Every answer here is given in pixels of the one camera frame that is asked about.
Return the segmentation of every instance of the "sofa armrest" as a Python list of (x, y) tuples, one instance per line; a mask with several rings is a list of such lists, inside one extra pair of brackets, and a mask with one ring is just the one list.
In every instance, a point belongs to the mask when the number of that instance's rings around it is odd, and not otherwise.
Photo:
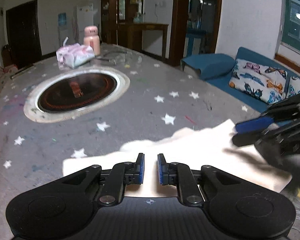
[(226, 54), (199, 54), (183, 58), (181, 65), (200, 70), (200, 79), (213, 79), (229, 73), (235, 60)]

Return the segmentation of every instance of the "white refrigerator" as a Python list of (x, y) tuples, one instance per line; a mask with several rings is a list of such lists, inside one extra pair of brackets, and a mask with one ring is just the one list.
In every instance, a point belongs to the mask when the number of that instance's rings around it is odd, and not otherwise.
[(74, 40), (83, 44), (84, 28), (93, 24), (93, 4), (74, 8)]

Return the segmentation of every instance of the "silver bolt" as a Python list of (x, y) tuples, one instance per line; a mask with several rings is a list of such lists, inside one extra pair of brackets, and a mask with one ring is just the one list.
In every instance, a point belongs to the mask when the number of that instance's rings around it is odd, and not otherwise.
[(187, 197), (187, 201), (191, 204), (197, 204), (202, 201), (202, 198), (197, 195), (192, 195), (192, 196)]
[(115, 201), (115, 197), (112, 197), (110, 195), (105, 195), (102, 196), (101, 198), (99, 198), (100, 202), (104, 203), (104, 204), (111, 204)]

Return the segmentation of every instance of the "pink butterfly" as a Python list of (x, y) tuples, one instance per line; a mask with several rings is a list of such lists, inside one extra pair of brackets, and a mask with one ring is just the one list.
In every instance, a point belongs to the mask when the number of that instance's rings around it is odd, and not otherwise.
[(258, 64), (247, 62), (247, 64), (243, 68), (251, 69), (252, 71), (260, 74), (260, 66)]

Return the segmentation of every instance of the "wooden cabinet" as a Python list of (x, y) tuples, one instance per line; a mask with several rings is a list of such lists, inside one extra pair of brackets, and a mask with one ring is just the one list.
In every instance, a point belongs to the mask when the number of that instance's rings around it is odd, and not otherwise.
[[(143, 13), (143, 0), (101, 0), (101, 38), (103, 42), (110, 41), (112, 44), (127, 47), (127, 32), (120, 31), (117, 25), (133, 23), (137, 13)], [(109, 29), (111, 29), (111, 38), (108, 40)], [(142, 31), (134, 33), (133, 43), (133, 49), (141, 52)]]

